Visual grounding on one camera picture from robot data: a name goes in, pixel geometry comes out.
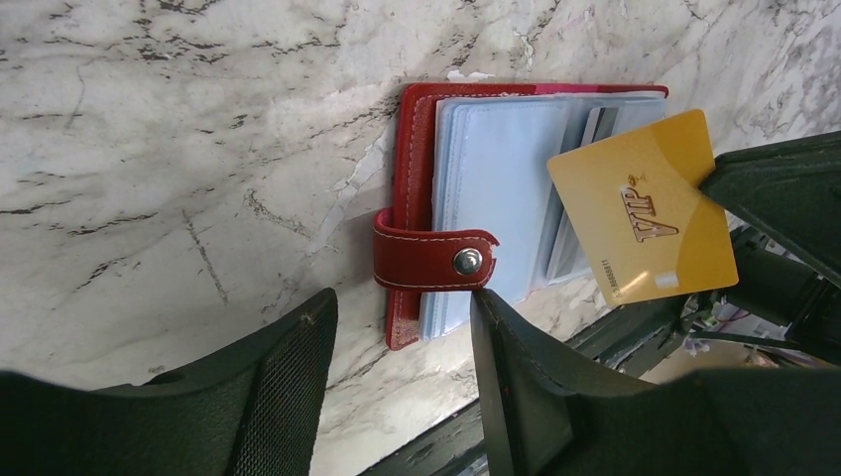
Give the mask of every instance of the red leather card holder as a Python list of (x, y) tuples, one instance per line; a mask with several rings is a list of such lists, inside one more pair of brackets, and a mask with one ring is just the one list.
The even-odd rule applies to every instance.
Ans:
[[(447, 97), (495, 97), (585, 92), (661, 91), (652, 85), (465, 84), (415, 83), (403, 92), (395, 149), (394, 204), (374, 222), (374, 275), (388, 289), (386, 343), (400, 350), (419, 339), (421, 293), (470, 291), (484, 286), (493, 273), (496, 239), (482, 230), (432, 232), (432, 179), (437, 101)], [(482, 255), (481, 269), (456, 273), (459, 250)]]

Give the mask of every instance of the red strap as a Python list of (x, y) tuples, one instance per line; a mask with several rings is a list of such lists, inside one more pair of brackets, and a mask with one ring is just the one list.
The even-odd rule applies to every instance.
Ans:
[[(374, 279), (390, 290), (473, 291), (491, 279), (499, 242), (487, 231), (409, 231), (392, 228), (392, 209), (374, 217)], [(473, 248), (482, 255), (479, 271), (468, 276), (453, 268), (455, 255)]]

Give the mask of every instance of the white marble table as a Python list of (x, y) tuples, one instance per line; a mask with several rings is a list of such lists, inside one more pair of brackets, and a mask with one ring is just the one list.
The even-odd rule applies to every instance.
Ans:
[[(353, 475), (476, 397), (469, 335), (390, 353), (371, 218), (401, 84), (658, 82), (717, 151), (838, 129), (839, 1), (0, 2), (0, 367), (142, 383), (323, 287), (312, 461)], [(579, 280), (524, 313), (559, 337)]]

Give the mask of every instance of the silver button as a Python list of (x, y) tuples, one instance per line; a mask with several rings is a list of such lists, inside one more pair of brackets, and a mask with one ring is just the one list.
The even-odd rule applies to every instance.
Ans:
[(482, 268), (482, 254), (479, 250), (465, 248), (455, 254), (452, 267), (459, 275), (474, 275)]

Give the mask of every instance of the yellow vip card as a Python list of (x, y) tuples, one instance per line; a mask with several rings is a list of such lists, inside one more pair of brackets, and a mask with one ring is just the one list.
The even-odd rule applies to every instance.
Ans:
[(715, 169), (703, 111), (562, 154), (548, 168), (608, 303), (739, 281), (724, 209), (698, 190)]

